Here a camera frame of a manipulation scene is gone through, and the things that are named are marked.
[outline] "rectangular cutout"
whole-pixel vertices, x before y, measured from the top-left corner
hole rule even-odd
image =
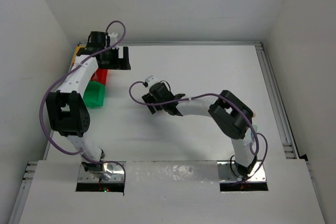
[[[124,167],[126,162],[119,162]],[[124,192],[124,171],[116,164],[112,164],[113,175],[108,181],[99,181],[94,174],[86,172],[84,167],[80,165],[76,191],[99,191],[103,193],[123,193]]]
[[[240,179],[234,175],[234,173],[239,175],[234,163],[232,163],[233,173],[230,168],[230,161],[218,161],[220,191],[268,191],[264,166],[256,172],[259,165],[260,161],[257,161],[252,172],[249,174],[249,176],[253,175],[252,178],[244,183],[240,183]]]
[[[100,191],[103,193],[123,193],[124,183],[77,183],[76,191]]]

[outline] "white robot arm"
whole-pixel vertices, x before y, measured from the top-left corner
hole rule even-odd
[[[128,47],[122,48],[123,58],[119,58],[119,48],[115,47],[82,63],[92,53],[109,47],[111,40],[117,42],[116,33],[107,35],[93,31],[89,38],[86,47],[77,52],[72,69],[82,66],[70,74],[56,92],[49,93],[46,106],[51,128],[67,138],[77,151],[81,151],[82,156],[100,162],[104,159],[102,149],[84,135],[90,125],[90,115],[83,101],[84,92],[98,68],[130,70],[131,66]],[[92,168],[92,173],[102,173],[104,170],[103,165],[87,164],[87,167],[89,170]]]
[[[164,82],[159,81],[159,79],[154,76],[146,78],[144,85],[149,88],[149,93],[142,97],[147,104],[178,100],[185,96],[185,94],[173,95]],[[224,90],[221,95],[231,102],[234,102],[247,116],[249,121],[252,122],[253,112],[251,109],[227,90]],[[253,144],[253,139],[250,134],[246,134],[246,122],[237,111],[223,100],[212,97],[198,98],[196,100],[180,101],[163,106],[148,105],[148,108],[152,114],[156,111],[164,110],[170,115],[201,115],[213,118],[222,132],[231,138],[235,151],[235,165],[238,172],[242,176],[247,177],[256,164],[257,156],[255,156],[250,149],[250,145]]]

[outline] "white enclosure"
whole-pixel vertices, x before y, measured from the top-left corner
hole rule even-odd
[[[20,199],[29,189],[21,194],[19,188],[26,164],[43,158],[47,142],[38,123],[38,107],[44,91],[68,70],[76,44],[86,41],[90,31],[103,31],[114,19],[125,23],[126,43],[136,45],[131,48],[132,70],[109,72],[105,106],[90,111],[87,135],[108,157],[128,162],[127,194],[92,197],[74,192],[80,158],[50,148],[34,176],[22,223],[124,223],[125,217],[134,223],[323,223],[312,181],[324,220],[336,223],[335,4],[334,0],[0,0],[0,224],[8,223],[18,193],[21,205],[15,205],[13,212],[25,207]],[[112,29],[121,32],[121,27]],[[199,41],[195,44],[202,46],[138,46],[144,41],[155,45]],[[210,42],[204,46],[202,41]],[[256,50],[237,47],[246,41],[257,41],[248,43]],[[188,95],[231,90],[256,111],[258,129],[270,142],[265,163],[269,192],[218,193],[213,161],[233,154],[230,140],[210,118],[152,116],[132,103],[128,85],[150,74]],[[144,93],[144,87],[134,88],[138,98]],[[290,155],[308,155],[312,180],[303,160],[285,158],[282,144],[291,149],[291,130],[299,153],[294,146]],[[71,150],[58,133],[54,138]],[[191,168],[196,177],[172,187],[167,183],[169,174],[157,176],[169,165],[146,163],[153,160]],[[96,215],[90,214],[88,198],[102,204]],[[137,205],[139,198],[146,198],[145,204]],[[57,211],[45,204],[49,201]],[[112,203],[118,208],[111,210]],[[157,215],[148,218],[149,210]]]

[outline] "red block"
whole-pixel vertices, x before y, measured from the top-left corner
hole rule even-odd
[[[91,81],[96,81],[106,86],[108,71],[109,71],[108,69],[98,69],[96,73],[94,73],[93,76],[91,77]]]

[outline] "white wall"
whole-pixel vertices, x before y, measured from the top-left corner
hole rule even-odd
[[[336,223],[336,1],[286,0],[267,48],[300,153]]]
[[[113,19],[128,41],[265,39],[284,0],[46,0],[70,41]]]
[[[43,157],[43,92],[72,48],[44,0],[0,0],[0,223],[7,223],[28,161]]]

